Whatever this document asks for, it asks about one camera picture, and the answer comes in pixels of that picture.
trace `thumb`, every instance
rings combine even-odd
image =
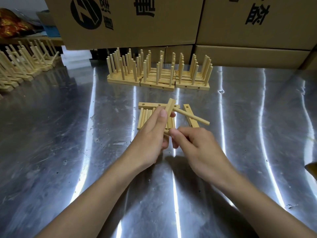
[[[154,125],[153,131],[155,133],[164,133],[164,129],[167,124],[167,112],[165,109],[160,110],[158,114],[158,118],[156,120],[156,123]]]
[[[190,158],[194,155],[196,147],[191,142],[189,142],[188,139],[179,130],[171,128],[169,134],[180,146],[187,158]]]

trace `stainless steel table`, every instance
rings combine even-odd
[[[0,101],[0,236],[33,237],[126,149],[138,102],[191,104],[234,166],[317,231],[316,73],[215,67],[210,90],[108,84],[107,68],[56,68]],[[177,115],[176,126],[187,125]],[[170,147],[123,193],[100,237],[252,237],[250,225]]]

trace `hand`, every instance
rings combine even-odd
[[[157,107],[124,152],[123,156],[133,159],[140,172],[154,164],[161,150],[168,147],[169,136],[164,134],[166,124],[164,107]]]
[[[170,129],[173,148],[180,148],[193,171],[213,185],[228,184],[237,173],[211,132],[204,128]]]

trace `right hand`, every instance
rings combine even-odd
[[[204,128],[179,127],[170,129],[173,148],[180,148],[193,171],[216,187],[232,182],[237,171],[232,166],[215,137]]]

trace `left hand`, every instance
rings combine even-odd
[[[169,136],[164,134],[166,124],[167,113],[164,107],[157,107],[139,130],[123,156],[132,159],[141,171],[150,167],[156,162],[161,150],[166,149],[169,145]]]

